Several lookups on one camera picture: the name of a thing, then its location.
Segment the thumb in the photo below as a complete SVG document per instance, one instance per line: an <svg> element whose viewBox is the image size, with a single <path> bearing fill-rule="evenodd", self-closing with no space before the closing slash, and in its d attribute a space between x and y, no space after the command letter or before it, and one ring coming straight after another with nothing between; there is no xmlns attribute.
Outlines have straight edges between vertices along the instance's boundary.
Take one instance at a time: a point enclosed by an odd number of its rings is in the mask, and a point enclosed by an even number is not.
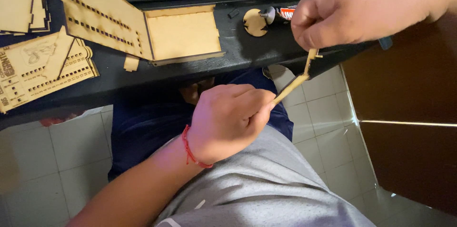
<svg viewBox="0 0 457 227"><path fill-rule="evenodd" d="M297 40L298 44L309 50L353 42L355 39L349 37L351 30L341 20L341 11L335 11L323 21L304 29Z"/></svg>
<svg viewBox="0 0 457 227"><path fill-rule="evenodd" d="M266 123L270 119L270 111L273 109L273 107L275 107L273 102L263 105L263 107L260 108L259 112L255 113L249 119L248 133L256 137L259 135L259 133L263 130Z"/></svg>

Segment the left hand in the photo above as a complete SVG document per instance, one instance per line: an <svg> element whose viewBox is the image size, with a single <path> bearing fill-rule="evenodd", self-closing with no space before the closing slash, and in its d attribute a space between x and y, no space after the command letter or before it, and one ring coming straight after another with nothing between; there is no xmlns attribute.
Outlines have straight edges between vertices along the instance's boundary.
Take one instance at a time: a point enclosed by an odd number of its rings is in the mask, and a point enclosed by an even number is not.
<svg viewBox="0 0 457 227"><path fill-rule="evenodd" d="M275 106L275 94L250 84L218 85L200 96L187 133L195 158L213 164L251 144Z"/></svg>

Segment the right hand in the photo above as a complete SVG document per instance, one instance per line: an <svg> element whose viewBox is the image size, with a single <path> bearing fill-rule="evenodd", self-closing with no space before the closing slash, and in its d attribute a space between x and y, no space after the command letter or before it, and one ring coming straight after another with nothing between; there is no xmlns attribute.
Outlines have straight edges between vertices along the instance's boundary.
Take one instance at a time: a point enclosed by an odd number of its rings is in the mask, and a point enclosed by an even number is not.
<svg viewBox="0 0 457 227"><path fill-rule="evenodd" d="M250 84L218 85L200 96L187 133L195 158L213 164L251 144L275 106L274 93Z"/></svg>
<svg viewBox="0 0 457 227"><path fill-rule="evenodd" d="M429 17L437 20L457 0L301 0L291 27L305 50L395 34Z"/></svg>

